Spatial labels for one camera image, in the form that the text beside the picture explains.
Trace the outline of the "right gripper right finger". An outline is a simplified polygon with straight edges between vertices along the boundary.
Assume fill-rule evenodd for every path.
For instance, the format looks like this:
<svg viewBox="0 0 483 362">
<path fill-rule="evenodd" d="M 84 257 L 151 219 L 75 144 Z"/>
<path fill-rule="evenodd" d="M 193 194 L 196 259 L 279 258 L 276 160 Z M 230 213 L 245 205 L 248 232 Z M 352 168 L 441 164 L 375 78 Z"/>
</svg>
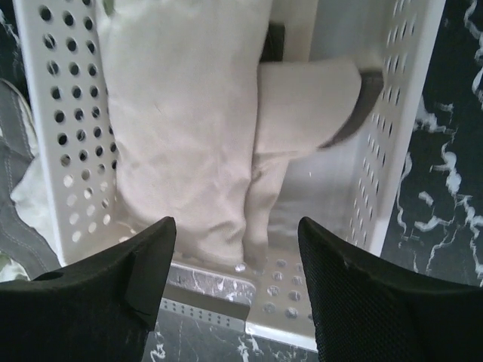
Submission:
<svg viewBox="0 0 483 362">
<path fill-rule="evenodd" d="M 480 361 L 482 290 L 409 271 L 313 221 L 298 244 L 321 361 Z"/>
</svg>

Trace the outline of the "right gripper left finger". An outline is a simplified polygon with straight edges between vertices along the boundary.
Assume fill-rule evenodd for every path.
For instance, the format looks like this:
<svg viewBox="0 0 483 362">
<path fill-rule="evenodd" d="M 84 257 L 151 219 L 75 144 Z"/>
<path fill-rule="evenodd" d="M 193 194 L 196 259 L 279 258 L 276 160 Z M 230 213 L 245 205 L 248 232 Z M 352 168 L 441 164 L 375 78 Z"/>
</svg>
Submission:
<svg viewBox="0 0 483 362">
<path fill-rule="evenodd" d="M 155 329 L 177 230 L 139 234 L 33 281 L 1 285 L 3 361 L 140 361 Z"/>
</svg>

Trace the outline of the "white glove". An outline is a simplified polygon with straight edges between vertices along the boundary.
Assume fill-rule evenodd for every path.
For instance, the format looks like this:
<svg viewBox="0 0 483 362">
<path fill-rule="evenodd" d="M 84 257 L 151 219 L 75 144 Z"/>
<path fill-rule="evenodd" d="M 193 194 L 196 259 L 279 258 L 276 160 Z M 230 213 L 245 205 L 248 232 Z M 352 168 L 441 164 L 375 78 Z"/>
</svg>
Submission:
<svg viewBox="0 0 483 362">
<path fill-rule="evenodd" d="M 130 223 L 173 217 L 176 248 L 243 260 L 269 1 L 98 1 L 97 34 Z"/>
</svg>

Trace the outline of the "grey-strap glove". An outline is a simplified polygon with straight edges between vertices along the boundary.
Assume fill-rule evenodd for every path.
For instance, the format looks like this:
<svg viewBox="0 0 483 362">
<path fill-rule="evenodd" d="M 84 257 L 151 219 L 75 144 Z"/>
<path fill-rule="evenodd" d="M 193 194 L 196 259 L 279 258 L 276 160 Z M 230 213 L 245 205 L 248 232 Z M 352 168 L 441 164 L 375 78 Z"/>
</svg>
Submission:
<svg viewBox="0 0 483 362">
<path fill-rule="evenodd" d="M 46 205 L 38 140 L 26 99 L 1 80 L 1 282 L 60 267 Z"/>
<path fill-rule="evenodd" d="M 243 237 L 244 261 L 251 268 L 266 264 L 269 215 L 290 161 L 353 137 L 383 87 L 382 69 L 360 69 L 346 58 L 261 64 Z"/>
</svg>

